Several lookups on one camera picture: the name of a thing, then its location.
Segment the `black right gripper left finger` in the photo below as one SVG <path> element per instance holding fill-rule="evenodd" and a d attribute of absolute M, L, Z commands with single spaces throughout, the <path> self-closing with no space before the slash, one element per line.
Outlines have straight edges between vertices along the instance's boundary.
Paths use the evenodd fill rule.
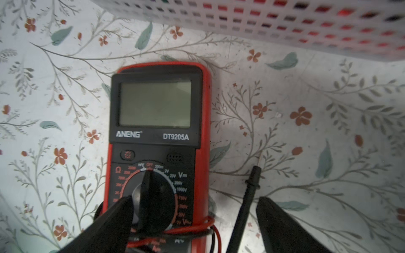
<path fill-rule="evenodd" d="M 61 253 L 123 253 L 129 240 L 134 206 L 131 196 L 121 198 Z"/>

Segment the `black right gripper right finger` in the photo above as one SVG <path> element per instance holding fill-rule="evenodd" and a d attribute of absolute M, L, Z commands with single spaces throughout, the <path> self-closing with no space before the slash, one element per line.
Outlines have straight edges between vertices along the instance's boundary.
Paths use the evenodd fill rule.
<path fill-rule="evenodd" d="M 330 252 L 270 198 L 259 198 L 256 214 L 267 253 Z"/>

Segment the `red multimeter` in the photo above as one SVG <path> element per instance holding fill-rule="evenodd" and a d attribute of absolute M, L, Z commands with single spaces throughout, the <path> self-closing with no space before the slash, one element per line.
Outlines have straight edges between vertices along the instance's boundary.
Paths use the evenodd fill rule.
<path fill-rule="evenodd" d="M 135 64 L 112 77 L 97 218 L 132 197 L 124 253 L 221 252 L 209 214 L 211 86 L 210 71 L 195 62 Z"/>

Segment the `white plastic basket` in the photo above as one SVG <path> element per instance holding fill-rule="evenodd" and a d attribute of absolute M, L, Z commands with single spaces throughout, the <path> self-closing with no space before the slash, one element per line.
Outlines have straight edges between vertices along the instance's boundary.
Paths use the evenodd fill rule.
<path fill-rule="evenodd" d="M 405 58 L 404 1 L 97 1 L 126 19 L 367 60 Z"/>

